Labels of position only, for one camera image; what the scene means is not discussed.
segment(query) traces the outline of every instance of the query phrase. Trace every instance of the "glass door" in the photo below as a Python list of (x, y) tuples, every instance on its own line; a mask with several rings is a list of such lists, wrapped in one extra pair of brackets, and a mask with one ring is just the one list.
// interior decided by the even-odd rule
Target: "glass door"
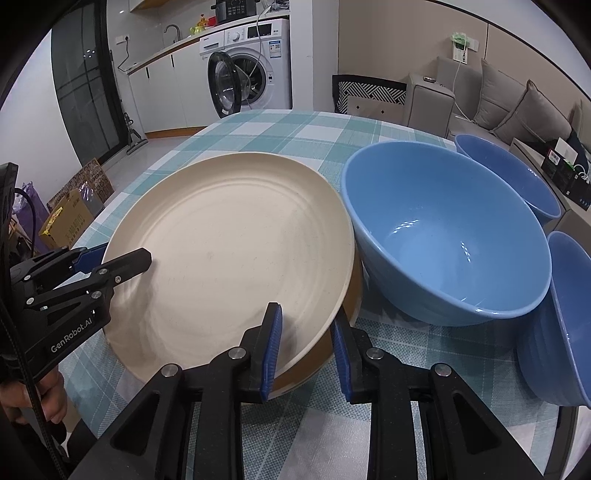
[(82, 165), (127, 144), (106, 38), (106, 0), (83, 0), (51, 31), (51, 66), (66, 130)]

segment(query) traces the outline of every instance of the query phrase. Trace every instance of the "blue bowl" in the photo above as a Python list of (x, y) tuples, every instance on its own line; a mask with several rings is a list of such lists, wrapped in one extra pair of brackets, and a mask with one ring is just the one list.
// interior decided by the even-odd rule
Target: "blue bowl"
[(457, 135), (455, 142), (459, 153), (476, 160), (511, 185), (527, 202), (542, 226), (560, 218), (560, 204), (550, 187), (519, 158), (474, 135)]
[(472, 159), (419, 142), (354, 153), (341, 178), (363, 262), (400, 310), (434, 325), (524, 315), (550, 285), (550, 250), (527, 204)]
[(517, 342), (525, 381), (542, 400), (591, 408), (591, 258), (566, 233), (548, 235), (550, 291)]

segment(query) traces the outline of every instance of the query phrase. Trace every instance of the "sofa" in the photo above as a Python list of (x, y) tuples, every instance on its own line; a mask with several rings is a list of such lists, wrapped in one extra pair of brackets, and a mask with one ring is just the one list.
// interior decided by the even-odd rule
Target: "sofa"
[[(448, 140), (475, 135), (506, 150), (514, 138), (543, 144), (567, 140), (574, 131), (591, 150), (591, 111), (582, 102), (567, 119), (531, 80), (522, 85), (484, 59), (478, 71), (438, 57), (435, 83), (410, 74), (402, 124)], [(585, 154), (591, 159), (588, 151)]]

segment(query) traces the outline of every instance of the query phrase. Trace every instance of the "table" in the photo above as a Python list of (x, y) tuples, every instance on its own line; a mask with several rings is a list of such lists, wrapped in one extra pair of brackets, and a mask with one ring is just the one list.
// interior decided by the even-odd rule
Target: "table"
[[(228, 152), (278, 153), (317, 170), (339, 190), (340, 173), (349, 156), (384, 140), (416, 140), (455, 150), (453, 143), (430, 134), (334, 113), (266, 110), (231, 115), (194, 135), (141, 174), (99, 215), (76, 246), (93, 247), (109, 241), (141, 195), (190, 163)], [(496, 320), (450, 328), (403, 318), (371, 283), (356, 324), (369, 333), (375, 346), (405, 363), (420, 367), (450, 364), (543, 471), (558, 407), (536, 398), (522, 379), (514, 351), (514, 325)], [(69, 397), (96, 435), (105, 431), (142, 386), (117, 360), (102, 332), (66, 358), (60, 371)], [(413, 408), (420, 437), (418, 408)], [(247, 479), (366, 478), (370, 407), (345, 401), (334, 361), (295, 391), (242, 409)], [(418, 442), (420, 478), (425, 478), (422, 450)]]

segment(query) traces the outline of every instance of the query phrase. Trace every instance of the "white cabinet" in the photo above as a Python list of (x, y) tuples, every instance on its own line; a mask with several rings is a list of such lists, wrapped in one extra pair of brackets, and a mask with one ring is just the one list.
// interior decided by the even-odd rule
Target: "white cabinet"
[(206, 127), (219, 116), (213, 106), (207, 82), (209, 57), (199, 54), (199, 43), (174, 52), (174, 71), (188, 127)]
[(219, 120), (209, 93), (208, 61), (194, 43), (129, 76), (145, 132), (207, 127)]
[(152, 102), (153, 118), (150, 123), (156, 131), (187, 126), (178, 92), (174, 55), (166, 55), (146, 67)]
[(150, 83), (148, 78), (148, 69), (143, 69), (133, 72), (129, 76), (131, 84), (131, 91), (134, 94), (135, 106), (138, 109), (139, 120), (144, 127), (144, 132), (153, 132), (156, 130), (154, 123), (154, 105), (152, 102), (152, 95), (150, 94)]

